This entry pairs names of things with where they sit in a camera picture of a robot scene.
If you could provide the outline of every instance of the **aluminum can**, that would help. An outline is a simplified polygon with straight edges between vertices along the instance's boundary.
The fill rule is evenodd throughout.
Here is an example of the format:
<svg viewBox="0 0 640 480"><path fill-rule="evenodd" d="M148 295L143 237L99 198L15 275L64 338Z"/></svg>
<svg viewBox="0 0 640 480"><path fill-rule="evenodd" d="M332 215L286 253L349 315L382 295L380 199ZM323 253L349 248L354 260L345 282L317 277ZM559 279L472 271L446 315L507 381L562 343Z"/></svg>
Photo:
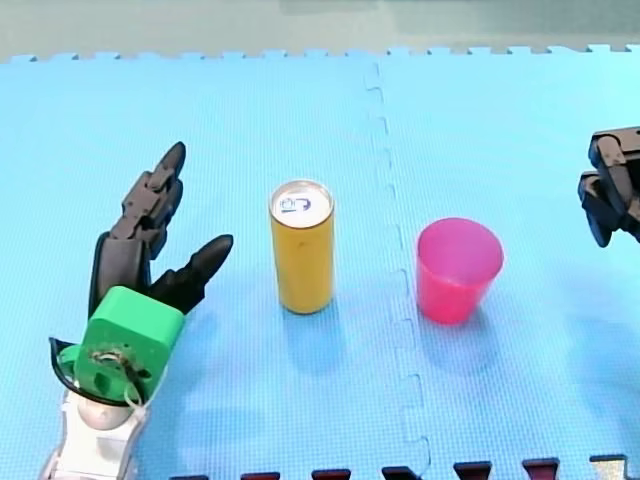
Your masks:
<svg viewBox="0 0 640 480"><path fill-rule="evenodd" d="M333 297L334 201L311 180L294 180L271 195L271 236L280 303L315 313Z"/></svg>

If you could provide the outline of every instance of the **green surface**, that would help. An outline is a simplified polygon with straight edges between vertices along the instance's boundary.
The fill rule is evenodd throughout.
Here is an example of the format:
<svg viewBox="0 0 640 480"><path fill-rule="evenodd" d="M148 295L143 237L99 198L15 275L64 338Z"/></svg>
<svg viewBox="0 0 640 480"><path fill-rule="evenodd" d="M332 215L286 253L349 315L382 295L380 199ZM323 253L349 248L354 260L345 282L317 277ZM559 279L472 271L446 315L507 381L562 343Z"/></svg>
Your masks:
<svg viewBox="0 0 640 480"><path fill-rule="evenodd" d="M638 0L0 0L0 59L594 43L640 43Z"/></svg>
<svg viewBox="0 0 640 480"><path fill-rule="evenodd" d="M173 307L124 287L113 287L89 320L75 362L75 379L84 390L115 401L130 389L123 361L140 377L148 399L158 385L184 325Z"/></svg>

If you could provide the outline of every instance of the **mat seam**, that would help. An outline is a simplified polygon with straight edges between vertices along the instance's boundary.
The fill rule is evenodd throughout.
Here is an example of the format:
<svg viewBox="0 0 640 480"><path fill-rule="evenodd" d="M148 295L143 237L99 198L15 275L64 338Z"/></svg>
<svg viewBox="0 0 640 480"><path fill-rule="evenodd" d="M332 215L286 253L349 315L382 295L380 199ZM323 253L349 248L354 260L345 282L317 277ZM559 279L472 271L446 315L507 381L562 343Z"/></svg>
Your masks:
<svg viewBox="0 0 640 480"><path fill-rule="evenodd" d="M385 255L388 258L388 326L393 339L395 371L400 401L403 441L407 445L418 445L424 455L424 464L420 465L417 475L422 475L431 463L429 442L422 427L424 418L424 397L422 377L417 368L416 338L414 319L409 314L413 298L409 273L404 262L398 258L405 255L406 240L396 221L398 211L398 189L395 179L395 158L393 155L392 130L386 112L384 79L382 78L382 59L376 60L365 77L367 94L370 97L370 121L372 123L372 146L376 167L378 187L383 190L383 219L385 225Z"/></svg>
<svg viewBox="0 0 640 480"><path fill-rule="evenodd" d="M58 61L86 61L86 60L102 60L102 61L114 61L114 60L191 60L191 61L204 61L204 60L230 60L230 59L274 59L274 58L318 58L318 57L341 57L341 56L359 56L359 55L373 55L377 57L384 56L430 56L430 55L544 55L544 54L557 54L557 53L637 53L640 51L640 45L627 44L624 47L616 48L608 44L593 44L585 45L582 49L575 49L571 47L565 47L562 45L550 45L544 49L533 49L526 45L511 46L506 48L493 48L493 47L468 47L465 49L453 49L449 47L431 47L426 49L415 49L410 47L391 47L385 51L365 51L365 50L345 50L341 54L331 54L328 50L318 49L306 49L300 54L290 54L286 50L264 50L258 55L248 55L242 51L225 51L219 55L208 55L201 52L184 52L178 55L165 55L154 52L141 51L133 55L122 55L118 52L94 52L90 55L80 55L73 52L61 52L49 56L41 56L37 54L17 54L7 58L1 59L0 64L11 63L48 63Z"/></svg>

